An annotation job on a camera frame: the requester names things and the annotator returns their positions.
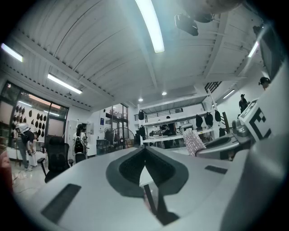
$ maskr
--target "white textured cloth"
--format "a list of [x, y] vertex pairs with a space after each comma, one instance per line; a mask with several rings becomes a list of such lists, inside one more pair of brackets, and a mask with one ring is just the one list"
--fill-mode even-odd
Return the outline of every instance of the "white textured cloth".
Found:
[[196, 130], [187, 129], [184, 131], [183, 137], [189, 154], [194, 157], [196, 156], [197, 151], [206, 148]]

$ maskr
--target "white shelf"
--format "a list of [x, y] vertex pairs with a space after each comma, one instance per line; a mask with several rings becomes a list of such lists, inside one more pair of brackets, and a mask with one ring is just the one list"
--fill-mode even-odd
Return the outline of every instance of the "white shelf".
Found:
[[140, 106], [140, 109], [144, 111], [145, 114], [152, 114], [161, 111], [173, 110], [174, 108], [181, 108], [186, 106], [192, 106], [202, 103], [210, 94], [202, 94], [191, 97], [181, 97], [175, 100], [157, 103], [150, 106]]
[[[214, 129], [218, 128], [217, 126], [215, 127], [211, 127], [209, 129], [205, 129], [205, 130], [202, 130], [202, 131], [198, 131], [197, 134], [200, 135], [200, 134], [205, 134], [205, 133], [208, 133], [208, 132], [211, 132], [213, 131]], [[146, 139], [146, 140], [143, 140], [143, 143], [150, 143], [150, 142], [160, 142], [160, 141], [166, 141], [166, 140], [173, 140], [173, 139], [182, 139], [183, 136], [182, 135], [171, 135], [171, 136], [159, 136], [159, 137], [156, 137], [154, 139]]]
[[196, 117], [196, 115], [204, 116], [205, 114], [207, 114], [207, 112], [212, 112], [212, 111], [200, 111], [199, 113], [192, 114], [190, 116], [183, 115], [183, 116], [179, 116], [179, 117], [175, 117], [175, 118], [171, 118], [171, 119], [146, 122], [146, 123], [143, 123], [142, 125], [143, 126], [154, 126], [154, 125], [161, 125], [161, 124], [176, 123], [176, 122], [180, 122], [180, 121], [186, 121], [186, 120], [194, 119]]

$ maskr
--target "person wearing black cap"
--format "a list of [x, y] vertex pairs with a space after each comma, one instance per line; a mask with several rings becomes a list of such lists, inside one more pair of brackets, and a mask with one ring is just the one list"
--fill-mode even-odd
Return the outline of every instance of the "person wearing black cap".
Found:
[[243, 113], [243, 111], [245, 111], [245, 109], [248, 107], [250, 102], [247, 102], [247, 100], [244, 98], [244, 94], [241, 95], [241, 100], [239, 101], [239, 107], [241, 109], [241, 114]]
[[266, 77], [261, 77], [260, 81], [259, 81], [259, 85], [262, 85], [264, 91], [266, 90], [267, 87], [269, 87], [271, 83], [271, 80], [269, 78]]

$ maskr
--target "floor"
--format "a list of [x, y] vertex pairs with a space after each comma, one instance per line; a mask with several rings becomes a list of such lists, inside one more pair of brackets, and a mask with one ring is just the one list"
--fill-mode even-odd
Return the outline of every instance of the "floor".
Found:
[[44, 185], [45, 175], [41, 166], [34, 167], [32, 171], [25, 172], [23, 165], [11, 161], [13, 191], [19, 199], [29, 200]]

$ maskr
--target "black office chair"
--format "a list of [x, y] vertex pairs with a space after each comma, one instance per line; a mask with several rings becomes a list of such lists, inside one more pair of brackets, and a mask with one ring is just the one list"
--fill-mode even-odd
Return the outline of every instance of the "black office chair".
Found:
[[41, 164], [45, 174], [45, 183], [49, 182], [51, 179], [64, 172], [66, 169], [70, 168], [70, 166], [72, 167], [73, 160], [68, 160], [68, 150], [69, 144], [64, 143], [64, 139], [62, 137], [55, 136], [50, 139], [49, 144], [47, 145], [49, 170], [47, 174], [43, 166], [43, 161], [45, 158], [40, 158], [37, 160], [37, 163]]

